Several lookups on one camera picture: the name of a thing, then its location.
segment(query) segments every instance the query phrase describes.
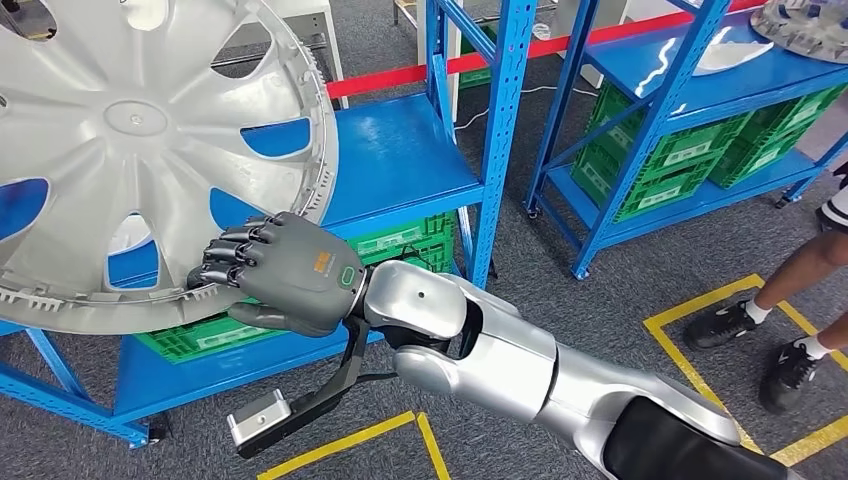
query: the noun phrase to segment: gray carpet floor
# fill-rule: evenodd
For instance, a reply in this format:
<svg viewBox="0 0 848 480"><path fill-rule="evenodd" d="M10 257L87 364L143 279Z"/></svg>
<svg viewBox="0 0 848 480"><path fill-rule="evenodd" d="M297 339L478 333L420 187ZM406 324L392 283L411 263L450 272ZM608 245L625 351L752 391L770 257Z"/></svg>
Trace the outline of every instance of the gray carpet floor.
<svg viewBox="0 0 848 480"><path fill-rule="evenodd" d="M403 23L391 25L388 2L335 1L333 8L347 75L415 61L414 31ZM475 8L482 12L491 6ZM560 65L556 57L531 61L525 87L554 84ZM358 97L352 103L415 88ZM529 220L519 206L552 95L551 91L527 94L519 110L494 252L500 276L490 282L489 290L517 305L528 321L550 330L563 343L686 382L642 321L752 272L768 275L794 248L816 234L813 212L833 194L836 183L831 178L820 179L802 201L783 210L772 207L779 196L772 193L604 250L591 265L590 277L579 282L569 273L576 252L550 219ZM485 109L487 99L486 87L464 91L459 123ZM593 102L590 96L575 95L561 136L563 144L582 132ZM478 120L458 135L462 151L472 162L479 162L482 155L484 128L485 122ZM846 282L848 271L837 272L791 303L813 324L823 327L848 309ZM800 335L781 314L773 315L756 335L707 354L689 352L680 344L685 321L673 323L666 331L766 453L848 414L848 372L832 361L822 366L804 408L775 417L758 406L754 392L762 373L763 353ZM92 396L108 406L114 390L118 339L53 337ZM366 369L383 371L390 359L391 351L385 345L374 345L368 351ZM0 361L50 379L48 368L22 335L0 337ZM333 414L253 460L234 454L224 420L227 414L273 388L281 388L291 398L313 389L332 373L334 361L316 362L173 409L169 412L170 437L138 450L128 450L119 440L2 397L0 478L255 478L298 454L408 410L429 416L452 478L600 478L585 460L541 428L495 417L474 405L436 397L398 380L357 387ZM809 480L845 479L846 457L848 439L843 439L797 469ZM284 478L434 479L436 473L420 433L406 425Z"/></svg>

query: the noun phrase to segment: wheel cover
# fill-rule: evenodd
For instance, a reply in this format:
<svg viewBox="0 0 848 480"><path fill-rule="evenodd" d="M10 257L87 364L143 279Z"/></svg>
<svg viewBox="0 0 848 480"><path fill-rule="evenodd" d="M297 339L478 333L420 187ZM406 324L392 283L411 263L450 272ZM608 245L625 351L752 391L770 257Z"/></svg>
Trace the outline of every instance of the wheel cover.
<svg viewBox="0 0 848 480"><path fill-rule="evenodd" d="M35 220L0 240L0 318L125 334L225 309L238 291L183 287L220 232L211 190L316 223L332 195L336 124L314 59L261 0L169 0L155 28L133 21L138 3L44 3L58 27L53 39L0 27L0 187L48 184ZM221 47L256 20L272 39L256 70L244 78L214 72ZM282 157L254 152L241 136L299 118L308 118L310 141ZM152 288L116 289L109 243L136 213L155 241L158 279Z"/></svg>
<svg viewBox="0 0 848 480"><path fill-rule="evenodd" d="M760 35L799 55L848 63L848 3L770 0L751 15Z"/></svg>

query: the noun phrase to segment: floor marking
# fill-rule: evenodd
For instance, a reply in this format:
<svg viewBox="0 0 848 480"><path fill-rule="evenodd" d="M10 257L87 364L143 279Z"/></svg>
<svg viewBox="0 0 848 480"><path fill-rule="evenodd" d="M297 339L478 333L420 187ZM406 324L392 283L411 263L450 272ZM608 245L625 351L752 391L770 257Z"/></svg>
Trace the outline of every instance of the floor marking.
<svg viewBox="0 0 848 480"><path fill-rule="evenodd" d="M741 292L742 290L748 290L749 288L762 287L764 283L763 279L756 273L748 275L747 277L737 280L730 285L717 288L712 292L705 293L700 297L695 297L686 303L682 303L672 309L654 315L653 317L645 320L645 326L648 328L664 327L675 320L685 317L686 315L695 313L698 310L718 303L725 298L732 296L734 293Z"/></svg>
<svg viewBox="0 0 848 480"><path fill-rule="evenodd" d="M424 444L427 445L427 452L430 453L430 460L433 462L433 467L436 468L436 475L439 480L450 480L448 467L445 465L445 460L442 458L442 452L439 451L439 445L436 443L436 437L433 435L433 430L430 428L430 422L427 420L427 414L418 414L418 428L421 430L421 435L424 437Z"/></svg>
<svg viewBox="0 0 848 480"><path fill-rule="evenodd" d="M683 372L683 375L686 375L686 378L689 379L689 382L695 387L695 390L697 390L698 393L706 397L709 401L718 405L722 410L727 412L727 407L725 407L721 400L719 400L718 395L716 395L715 392L712 391L712 389L704 381L703 377L701 377L698 371L695 370L695 367L693 367L692 364L689 363L688 360L686 360L686 357L683 356L680 350L676 346L674 346L674 343L671 342L671 339L668 338L668 335L666 335L665 332L658 327L648 327L648 331L651 332L657 342L659 342L660 346L663 347L663 350L665 350L665 353L677 365L677 368L679 368L680 371ZM748 450L753 450L757 453L763 453L762 449L760 449L760 447L756 443L754 443L754 440L751 439L751 436L748 435L748 432L746 432L745 429L743 429L739 425L739 423L736 423L736 429L739 431L739 437L742 439L742 445L745 446L745 448L747 448Z"/></svg>
<svg viewBox="0 0 848 480"><path fill-rule="evenodd" d="M666 355L671 358L671 361L677 365L677 368L683 372L683 375L689 380L689 382L695 387L695 390L698 391L701 395L706 397L708 400L718 405L722 410L727 411L727 407L724 406L724 403L718 398L718 395L713 392L713 390L707 385L707 382L704 381L704 378L701 377L701 374L695 370L695 367L689 363L689 360L686 360L686 357L683 356L683 353L680 351L677 346L668 338L668 335L663 331L662 327L670 324L671 322L683 318L687 315L697 312L703 308L706 308L710 305L718 303L726 298L729 298L733 294L737 292L741 292L743 290L748 290L749 288L759 287L763 285L763 279L760 278L759 275L753 274L748 275L747 277L737 280L730 285L725 285L724 287L717 288L711 292L705 293L700 297L695 297L688 302L682 303L674 308L666 310L665 312L654 315L653 317L645 320L645 327L647 327L648 332L654 336L657 343L665 350ZM739 430L739 436L742 439L742 445L744 445L749 450L753 450L757 453L763 453L759 446L751 439L751 436L748 435L748 432L745 431L738 423L736 424L736 429Z"/></svg>
<svg viewBox="0 0 848 480"><path fill-rule="evenodd" d="M316 448L315 450L306 452L303 455L298 455L297 457L294 457L293 459L282 463L267 472L259 474L256 478L258 480L275 480L287 473L297 470L298 468L309 465L310 463L315 463L318 460L328 457L334 453L341 452L342 450L346 450L355 445L359 445L360 443L382 435L389 430L394 430L395 428L406 425L407 423L411 423L414 420L414 413L404 412L396 417L392 417L344 438L330 442L323 447Z"/></svg>
<svg viewBox="0 0 848 480"><path fill-rule="evenodd" d="M848 415L773 453L771 458L784 465L795 465L848 437Z"/></svg>
<svg viewBox="0 0 848 480"><path fill-rule="evenodd" d="M765 281L762 277L757 274L752 274L741 280L737 280L730 285L718 288L712 292L701 295L700 297L693 298L692 300L670 310L654 315L644 322L648 332L654 336L657 343L660 344L669 358L671 358L671 360L677 365L677 368L679 368L680 371L683 372L683 375L689 379L689 382L692 383L695 390L716 405L725 409L725 411L727 409L724 407L721 400L707 385L703 377L701 377L701 375L695 370L695 367L689 363L680 349L678 349L668 335L666 335L665 331L663 331L663 327L675 320L679 320L687 315L697 312L698 310L729 298L737 292L741 292L749 288L762 287L764 284ZM777 306L806 334L812 335L818 331L816 327L814 327L806 318L804 318L803 315L801 315L798 310L795 309L795 307L789 303L780 302ZM848 372L848 357L839 351L833 352L831 357L833 357L834 361ZM739 427L738 424L737 428L739 429L739 435L742 438L742 445L751 450L762 453L745 430ZM771 458L791 467L844 438L848 438L848 416L842 417L830 425L827 425L826 427L807 435L801 440L784 447L780 451L773 453Z"/></svg>

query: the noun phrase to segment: hubcap spoke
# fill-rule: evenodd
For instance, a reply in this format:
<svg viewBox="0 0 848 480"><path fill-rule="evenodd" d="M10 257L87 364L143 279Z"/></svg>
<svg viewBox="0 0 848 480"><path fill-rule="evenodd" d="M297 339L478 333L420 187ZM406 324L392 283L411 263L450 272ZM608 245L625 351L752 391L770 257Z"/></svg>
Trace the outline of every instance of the hubcap spoke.
<svg viewBox="0 0 848 480"><path fill-rule="evenodd" d="M68 159L78 155L78 149L90 140L83 129L72 129L63 123L0 119L0 145L9 152L0 155L0 185L62 175ZM26 152L26 157L13 155L14 152Z"/></svg>
<svg viewBox="0 0 848 480"><path fill-rule="evenodd" d="M129 165L112 160L97 140L65 158L33 225L0 244L9 269L79 292L103 288L109 241L133 208L124 182Z"/></svg>
<svg viewBox="0 0 848 480"><path fill-rule="evenodd" d="M300 117L301 104L273 52L245 78L227 78L211 70L173 99L192 126L236 129L281 123Z"/></svg>
<svg viewBox="0 0 848 480"><path fill-rule="evenodd" d="M69 61L65 51L53 44L21 38L0 27L0 95L9 90L69 101L79 91L102 87L102 78L88 67Z"/></svg>
<svg viewBox="0 0 848 480"><path fill-rule="evenodd" d="M56 19L56 36L48 49L102 78L104 83L129 83L133 77L134 30L118 1L46 0Z"/></svg>
<svg viewBox="0 0 848 480"><path fill-rule="evenodd" d="M166 23L145 32L145 84L179 91L211 71L218 51L245 19L229 2L170 0Z"/></svg>
<svg viewBox="0 0 848 480"><path fill-rule="evenodd" d="M159 287L184 286L188 272L220 229L209 214L212 185L170 152L139 172L145 196L140 212L159 250Z"/></svg>
<svg viewBox="0 0 848 480"><path fill-rule="evenodd" d="M290 209L300 190L302 165L240 155L234 152L239 144L244 141L236 135L197 134L175 154L210 185L260 210Z"/></svg>

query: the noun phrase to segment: person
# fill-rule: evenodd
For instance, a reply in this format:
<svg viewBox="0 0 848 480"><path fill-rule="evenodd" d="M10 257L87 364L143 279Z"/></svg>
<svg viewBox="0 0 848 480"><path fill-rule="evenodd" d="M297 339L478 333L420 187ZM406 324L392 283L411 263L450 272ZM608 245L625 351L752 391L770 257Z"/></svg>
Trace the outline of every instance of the person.
<svg viewBox="0 0 848 480"><path fill-rule="evenodd" d="M684 341L690 348L715 348L755 331L778 303L848 265L848 188L840 190L816 213L829 230L796 250L753 298L687 325ZM822 359L845 347L848 347L848 312L816 335L780 346L761 383L760 403L776 414L793 409L802 392L809 388Z"/></svg>

